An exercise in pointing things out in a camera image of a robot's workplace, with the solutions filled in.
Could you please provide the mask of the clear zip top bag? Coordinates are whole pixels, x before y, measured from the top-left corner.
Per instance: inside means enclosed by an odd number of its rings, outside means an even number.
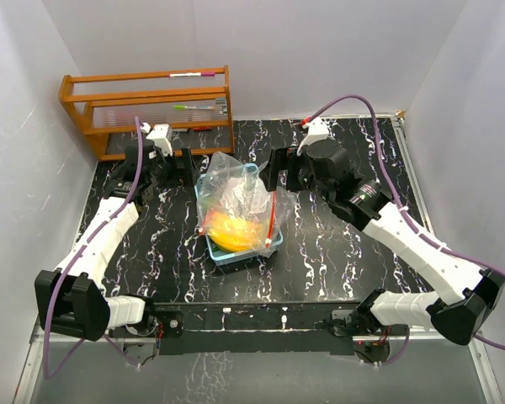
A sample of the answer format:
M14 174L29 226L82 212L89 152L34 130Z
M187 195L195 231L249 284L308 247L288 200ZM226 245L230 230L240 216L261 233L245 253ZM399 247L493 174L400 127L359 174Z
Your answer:
M259 177L260 167L250 173L244 164L219 151L212 156L197 201L199 234L207 236L204 223L212 210L247 221L266 222L264 244L253 251L268 258L275 253L272 242L296 207L298 197L280 186L274 191L266 190Z

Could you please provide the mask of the yellow banana bunch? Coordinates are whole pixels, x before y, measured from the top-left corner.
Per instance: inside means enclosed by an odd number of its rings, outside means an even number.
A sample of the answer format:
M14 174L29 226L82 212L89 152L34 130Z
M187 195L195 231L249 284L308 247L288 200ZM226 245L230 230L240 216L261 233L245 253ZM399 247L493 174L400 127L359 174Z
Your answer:
M268 225L266 222L247 221L212 210L205 219L204 230L220 249L239 253L261 248L267 236Z

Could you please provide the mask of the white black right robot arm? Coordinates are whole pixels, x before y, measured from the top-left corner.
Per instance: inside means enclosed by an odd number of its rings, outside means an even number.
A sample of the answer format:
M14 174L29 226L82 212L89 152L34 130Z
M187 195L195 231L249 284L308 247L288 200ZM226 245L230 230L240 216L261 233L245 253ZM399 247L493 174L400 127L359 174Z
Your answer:
M432 291L397 294L371 292L357 308L334 322L350 335L376 334L394 325L433 328L466 345L495 309L505 277L483 265L449 255L429 233L405 218L391 194L373 179L358 175L347 152L330 139L309 146L274 148L260 178L268 191L286 173L290 192L317 193L340 220L388 247L424 278Z

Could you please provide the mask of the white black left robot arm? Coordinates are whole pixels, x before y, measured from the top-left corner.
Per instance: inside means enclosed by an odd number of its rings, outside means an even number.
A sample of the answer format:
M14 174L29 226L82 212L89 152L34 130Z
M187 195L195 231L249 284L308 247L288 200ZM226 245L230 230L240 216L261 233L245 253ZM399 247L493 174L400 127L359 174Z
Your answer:
M179 155L166 156L153 141L128 146L125 160L110 174L84 234L55 269L42 270L35 279L43 330L88 341L97 341L108 330L124 326L140 336L152 333L157 315L147 309L146 299L105 296L104 274L156 187L192 187L198 177L188 148Z

